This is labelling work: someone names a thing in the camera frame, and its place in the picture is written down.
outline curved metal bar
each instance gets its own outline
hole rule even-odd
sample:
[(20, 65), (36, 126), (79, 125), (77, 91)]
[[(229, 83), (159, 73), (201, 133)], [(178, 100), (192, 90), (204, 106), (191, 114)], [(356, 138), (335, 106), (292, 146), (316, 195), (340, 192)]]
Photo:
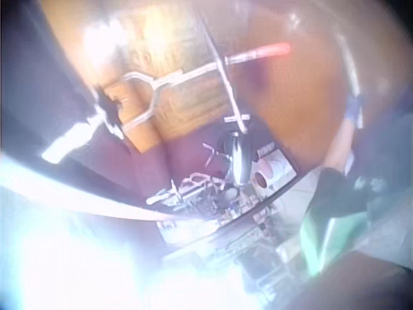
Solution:
[(182, 75), (183, 71), (179, 69), (153, 80), (153, 82), (151, 82), (150, 85), (154, 90), (157, 90), (159, 87), (171, 85), (176, 79), (179, 79)]
[(144, 113), (138, 115), (136, 118), (131, 119), (130, 121), (125, 123), (122, 126), (122, 129), (124, 131), (128, 131), (128, 130), (134, 128), (135, 126), (137, 126), (138, 124), (144, 123), (145, 121), (147, 121), (148, 119), (150, 119), (154, 115), (155, 108), (158, 105), (159, 99), (161, 97), (161, 92), (167, 85), (168, 84), (164, 84), (164, 85), (158, 87), (157, 90), (155, 90), (154, 95), (152, 96), (152, 99), (150, 100), (150, 104), (149, 104), (148, 109), (146, 111), (144, 111)]
[(131, 79), (138, 79), (142, 82), (146, 82), (149, 84), (152, 84), (155, 81), (155, 77), (149, 74), (139, 72), (139, 71), (132, 71), (132, 72), (128, 72), (124, 74), (123, 76), (110, 81), (109, 83), (104, 84), (102, 87), (103, 88), (114, 87), (120, 82), (130, 81)]

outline metal bar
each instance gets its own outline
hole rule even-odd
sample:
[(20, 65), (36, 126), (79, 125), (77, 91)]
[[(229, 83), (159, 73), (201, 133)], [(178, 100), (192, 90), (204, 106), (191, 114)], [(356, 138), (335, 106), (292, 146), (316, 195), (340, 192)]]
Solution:
[(149, 74), (146, 74), (143, 72), (139, 72), (139, 71), (128, 72), (124, 74), (123, 76), (118, 77), (110, 81), (109, 83), (104, 84), (103, 88), (110, 88), (110, 87), (117, 85), (120, 82), (130, 81), (131, 79), (138, 79), (142, 82), (152, 84), (153, 81), (155, 80), (155, 77), (150, 76)]
[(239, 111), (238, 104), (235, 99), (234, 90), (232, 89), (232, 85), (228, 78), (227, 70), (225, 68), (226, 67), (225, 60), (218, 53), (218, 50), (215, 46), (214, 39), (212, 39), (212, 36), (210, 35), (208, 28), (206, 26), (206, 21), (205, 21), (204, 16), (196, 8), (195, 8), (195, 11), (196, 11), (196, 14), (199, 16), (201, 24), (203, 25), (203, 30), (206, 35), (206, 41), (208, 43), (208, 46), (210, 47), (215, 57), (215, 60), (217, 63), (217, 69), (218, 69), (219, 74), (221, 75), (222, 82), (224, 83), (225, 90), (227, 91), (229, 100), (231, 102), (232, 110), (234, 111), (234, 115), (237, 119), (238, 127), (243, 134), (246, 134), (248, 130), (243, 120), (241, 119), (241, 113)]
[[(229, 57), (224, 57), (223, 60), (225, 62), (225, 65), (233, 65), (236, 63), (244, 63), (246, 61), (251, 61), (251, 60), (255, 60), (255, 59), (260, 59), (260, 58), (264, 58), (264, 57), (270, 57), (270, 56), (283, 56), (286, 55), (290, 52), (290, 45), (288, 43), (276, 43), (273, 45), (267, 45), (267, 46), (261, 46), (259, 48), (253, 48), (252, 50), (246, 51), (246, 52), (242, 52), (242, 53), (238, 53), (235, 54), (233, 56), (229, 56)], [(169, 73), (165, 76), (159, 77), (157, 79), (155, 79), (155, 77), (150, 76), (148, 74), (139, 72), (139, 71), (132, 71), (132, 72), (128, 72), (126, 74), (124, 74), (123, 76), (103, 85), (103, 88), (110, 88), (115, 86), (116, 84), (123, 82), (123, 81), (130, 81), (133, 79), (137, 79), (140, 81), (143, 81), (145, 83), (148, 83), (151, 85), (151, 87), (157, 91), (158, 89), (162, 90), (163, 87), (165, 86), (170, 86), (170, 87), (174, 87), (177, 86), (179, 84), (182, 84), (186, 81), (189, 81), (190, 79), (194, 79), (197, 78), (199, 76), (202, 76), (203, 74), (206, 74), (207, 72), (211, 72), (214, 70), (218, 70), (219, 71), (219, 64), (217, 61), (213, 61), (210, 63), (207, 63), (199, 68), (193, 69), (191, 71), (185, 72), (183, 73), (182, 70), (177, 70), (175, 72)], [(226, 86), (226, 90), (228, 92), (228, 95), (230, 97), (230, 101), (231, 103), (234, 102), (233, 106), (233, 110), (234, 110), (234, 115), (230, 116), (227, 119), (228, 121), (236, 121), (238, 122), (239, 125), (239, 121), (242, 122), (242, 126), (243, 121), (244, 120), (249, 120), (248, 117), (246, 117), (245, 115), (241, 115), (239, 113), (239, 109), (238, 106), (235, 102), (235, 98), (234, 98), (234, 93), (232, 91), (232, 87), (230, 85), (230, 82), (228, 80), (228, 78), (225, 80), (223, 78), (223, 82)], [(149, 118), (151, 118), (154, 115), (154, 109), (156, 108), (157, 104), (159, 103), (159, 97), (160, 97), (160, 93), (154, 93), (154, 97), (151, 99), (151, 104), (149, 105), (149, 108), (144, 111), (144, 113), (140, 114), (139, 116), (137, 116), (136, 118), (128, 121), (127, 123), (125, 123), (123, 125), (123, 130), (130, 130), (133, 127), (135, 127), (138, 124), (141, 124), (145, 121), (147, 121)]]
[[(251, 119), (251, 115), (250, 114), (242, 114), (241, 118), (243, 121), (249, 121)], [(236, 117), (235, 116), (226, 116), (224, 117), (224, 123), (232, 123), (234, 121), (236, 121)]]
[(136, 118), (131, 119), (127, 123), (123, 124), (122, 129), (124, 131), (128, 131), (132, 128), (134, 128), (136, 125), (141, 124), (146, 122), (148, 119), (150, 119), (155, 112), (155, 108), (159, 103), (159, 98), (161, 97), (161, 92), (162, 90), (167, 86), (167, 84), (164, 84), (155, 90), (154, 95), (152, 96), (152, 99), (150, 100), (149, 107), (144, 113), (138, 115)]

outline blue glove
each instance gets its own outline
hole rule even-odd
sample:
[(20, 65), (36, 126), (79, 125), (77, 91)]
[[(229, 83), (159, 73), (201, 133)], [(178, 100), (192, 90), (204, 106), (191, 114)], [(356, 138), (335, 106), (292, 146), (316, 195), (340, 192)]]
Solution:
[(360, 108), (363, 103), (363, 98), (361, 95), (353, 97), (348, 95), (346, 99), (346, 112), (344, 118), (349, 119), (354, 125), (357, 125), (357, 120), (360, 113)]

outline wooden wall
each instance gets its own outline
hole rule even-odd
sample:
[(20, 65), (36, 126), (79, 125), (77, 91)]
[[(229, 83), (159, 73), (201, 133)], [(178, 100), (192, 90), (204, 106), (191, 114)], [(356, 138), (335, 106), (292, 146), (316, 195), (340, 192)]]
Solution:
[[(210, 60), (199, 25), (186, 2), (128, 0), (42, 0), (47, 18), (68, 58), (89, 85), (127, 70), (161, 76), (190, 70)], [(225, 54), (278, 41), (291, 55), (231, 69), (239, 95), (264, 118), (275, 136), (303, 167), (318, 164), (343, 114), (348, 88), (332, 33), (348, 39), (366, 97), (367, 121), (394, 102), (412, 81), (411, 42), (396, 20), (375, 1), (277, 0), (203, 1), (211, 33)], [(121, 21), (128, 44), (116, 56), (93, 66), (85, 54), (85, 29), (105, 20)], [(148, 105), (151, 91), (127, 83), (110, 91), (129, 98), (120, 112), (128, 121)], [(216, 74), (165, 92), (156, 116), (128, 133), (144, 152), (219, 118), (228, 107)]]

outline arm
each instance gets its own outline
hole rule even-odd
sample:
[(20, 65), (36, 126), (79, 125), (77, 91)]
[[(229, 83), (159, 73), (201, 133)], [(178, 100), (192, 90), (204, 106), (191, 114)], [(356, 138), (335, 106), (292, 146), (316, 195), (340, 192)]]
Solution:
[(349, 96), (346, 100), (346, 113), (338, 132), (328, 148), (323, 166), (343, 173), (351, 153), (351, 144), (356, 131), (356, 121), (361, 105), (361, 98)]

